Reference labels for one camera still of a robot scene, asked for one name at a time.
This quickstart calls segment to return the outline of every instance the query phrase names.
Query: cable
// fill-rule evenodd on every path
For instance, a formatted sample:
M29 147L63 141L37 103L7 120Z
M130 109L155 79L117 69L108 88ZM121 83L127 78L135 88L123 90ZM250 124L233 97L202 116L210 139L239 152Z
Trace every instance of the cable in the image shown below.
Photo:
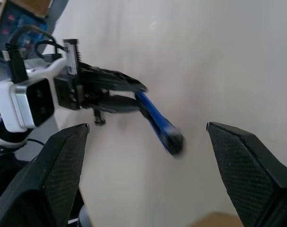
M34 143L39 143L40 145L43 145L44 146L44 143L42 143L41 141L39 140L35 140L35 139L28 139L28 141L31 141L31 142L34 142Z
M18 40L21 37L22 34L28 32L28 31L35 31L38 32L40 34L43 34L44 36L48 37L49 39L51 39L53 41L54 44L57 44L56 39L48 32L42 30L41 28L34 26L34 25L24 25L22 27L20 27L12 36L12 38L10 39L10 44L11 45L15 45L18 46ZM58 53L57 47L54 46L54 51L55 54Z
M43 45L43 44L46 44L46 45L52 45L54 46L56 49L61 49L64 51L64 47L59 45L58 43L54 43L53 41L49 41L49 40L41 40L41 41L38 41L36 44L35 44L35 47L34 47L34 51L35 53L37 54L37 56L39 58L42 58L43 59L43 55L41 53L39 53L38 51L38 47L40 45Z

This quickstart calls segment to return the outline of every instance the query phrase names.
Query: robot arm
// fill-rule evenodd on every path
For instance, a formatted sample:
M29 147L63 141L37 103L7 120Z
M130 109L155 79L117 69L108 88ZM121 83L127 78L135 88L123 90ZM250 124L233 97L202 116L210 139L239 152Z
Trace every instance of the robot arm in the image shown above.
M39 28L33 26L21 27L20 30L40 32ZM181 153L184 139L180 130L155 108L144 94L147 88L138 80L118 71L82 63L75 39L63 41L66 52L64 60L58 53L51 54L49 57L55 61L48 68L27 74L20 49L14 43L16 36L11 39L13 44L7 44L3 51L11 79L0 82L0 118L5 131L23 135L23 144L29 132L54 113L53 98L56 98L52 98L51 83L55 87L59 106L70 110L93 109L98 126L105 124L103 112L140 111L149 120L166 150L173 156ZM132 92L134 98L111 96L110 90ZM0 139L6 141L2 133Z

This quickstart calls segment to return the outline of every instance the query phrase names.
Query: blue handle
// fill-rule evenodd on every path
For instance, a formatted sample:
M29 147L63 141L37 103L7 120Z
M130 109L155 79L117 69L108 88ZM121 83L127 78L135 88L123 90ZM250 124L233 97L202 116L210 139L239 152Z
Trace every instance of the blue handle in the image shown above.
M159 140L172 155L179 154L183 149L183 135L175 128L151 103L143 92L136 93L140 102L141 112L149 120Z

